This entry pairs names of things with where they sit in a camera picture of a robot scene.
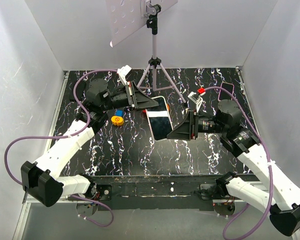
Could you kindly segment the yellow blue toy block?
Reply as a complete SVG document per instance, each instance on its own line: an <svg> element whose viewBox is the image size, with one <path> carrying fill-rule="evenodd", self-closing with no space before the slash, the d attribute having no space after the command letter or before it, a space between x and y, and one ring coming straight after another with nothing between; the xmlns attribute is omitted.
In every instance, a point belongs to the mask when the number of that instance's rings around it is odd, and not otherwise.
<svg viewBox="0 0 300 240"><path fill-rule="evenodd" d="M124 112L117 109L111 117L111 122L115 126L122 126L124 124Z"/></svg>

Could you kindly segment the phone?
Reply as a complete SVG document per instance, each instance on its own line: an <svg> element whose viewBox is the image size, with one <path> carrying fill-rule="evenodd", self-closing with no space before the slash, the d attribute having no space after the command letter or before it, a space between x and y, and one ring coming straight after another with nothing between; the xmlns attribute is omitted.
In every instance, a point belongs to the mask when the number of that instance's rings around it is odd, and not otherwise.
<svg viewBox="0 0 300 240"><path fill-rule="evenodd" d="M222 90L219 91L218 101L222 100L232 100L232 97L225 91L229 92L231 95L234 93L235 86L232 83L222 82L220 87Z"/></svg>
<svg viewBox="0 0 300 240"><path fill-rule="evenodd" d="M145 110L150 132L155 141L165 140L173 130L169 108L163 96L156 96L152 99L158 103L158 106Z"/></svg>

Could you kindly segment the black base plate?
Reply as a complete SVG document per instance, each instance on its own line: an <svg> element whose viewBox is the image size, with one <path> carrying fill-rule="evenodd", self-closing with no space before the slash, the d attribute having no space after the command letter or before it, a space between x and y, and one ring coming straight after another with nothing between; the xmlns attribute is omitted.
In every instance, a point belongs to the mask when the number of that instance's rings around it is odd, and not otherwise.
<svg viewBox="0 0 300 240"><path fill-rule="evenodd" d="M232 215L245 206L238 197L205 196L219 175L94 176L97 199L113 210L219 210Z"/></svg>

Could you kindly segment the black phone case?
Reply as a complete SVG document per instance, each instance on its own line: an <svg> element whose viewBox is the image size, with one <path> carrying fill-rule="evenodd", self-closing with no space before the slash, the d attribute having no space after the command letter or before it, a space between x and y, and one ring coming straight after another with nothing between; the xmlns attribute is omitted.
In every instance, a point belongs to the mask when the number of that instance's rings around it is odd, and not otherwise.
<svg viewBox="0 0 300 240"><path fill-rule="evenodd" d="M81 101L83 99L85 89L86 89L86 82L81 81L77 85L76 90L75 90L75 95L76 95L76 97L79 101ZM69 101L70 102L76 102L76 99L75 99L75 96L74 96L74 86L72 87L71 92L69 94Z"/></svg>

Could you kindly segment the lilac tripod stand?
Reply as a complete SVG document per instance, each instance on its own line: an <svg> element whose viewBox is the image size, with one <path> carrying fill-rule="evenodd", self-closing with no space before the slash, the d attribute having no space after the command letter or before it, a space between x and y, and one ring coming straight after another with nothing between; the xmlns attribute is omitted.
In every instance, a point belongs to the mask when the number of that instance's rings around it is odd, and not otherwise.
<svg viewBox="0 0 300 240"><path fill-rule="evenodd" d="M154 92L174 89L181 101L186 104L187 101L182 93L178 90L176 84L164 68L161 59L158 57L158 15L168 10L177 0L107 0L105 2L110 19L110 29L112 39L110 46L113 48L129 36L140 30L143 26L151 29L152 34L152 56L148 65L140 78L137 87L146 89L141 86L149 70L152 70L152 86L148 89ZM170 82L170 86L157 87L157 69L161 69Z"/></svg>

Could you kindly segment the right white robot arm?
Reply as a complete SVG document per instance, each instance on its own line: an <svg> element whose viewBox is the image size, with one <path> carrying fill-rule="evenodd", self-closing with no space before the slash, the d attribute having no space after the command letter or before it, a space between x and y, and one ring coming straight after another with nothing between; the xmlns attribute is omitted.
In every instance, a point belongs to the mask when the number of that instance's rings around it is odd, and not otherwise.
<svg viewBox="0 0 300 240"><path fill-rule="evenodd" d="M215 185L201 190L206 198L237 197L261 212L269 210L272 225L290 237L300 229L300 188L273 162L257 136L241 124L243 112L233 100L218 103L214 116L199 115L193 110L167 135L168 139L194 140L199 133L220 134L220 142L232 155L252 170L268 189L263 191L228 172Z"/></svg>

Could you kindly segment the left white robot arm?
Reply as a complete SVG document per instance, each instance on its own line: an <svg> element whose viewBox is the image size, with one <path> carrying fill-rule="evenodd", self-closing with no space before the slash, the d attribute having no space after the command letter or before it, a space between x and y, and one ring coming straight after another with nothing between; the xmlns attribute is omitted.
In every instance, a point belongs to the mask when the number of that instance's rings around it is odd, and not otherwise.
<svg viewBox="0 0 300 240"><path fill-rule="evenodd" d="M34 162L26 161L20 168L23 190L46 207L61 197L80 194L85 200L96 196L94 181L85 174L62 177L61 172L71 158L90 141L108 120L109 110L145 110L157 107L154 99L145 95L134 81L109 90L108 84L96 79L85 91L81 112L64 135Z"/></svg>

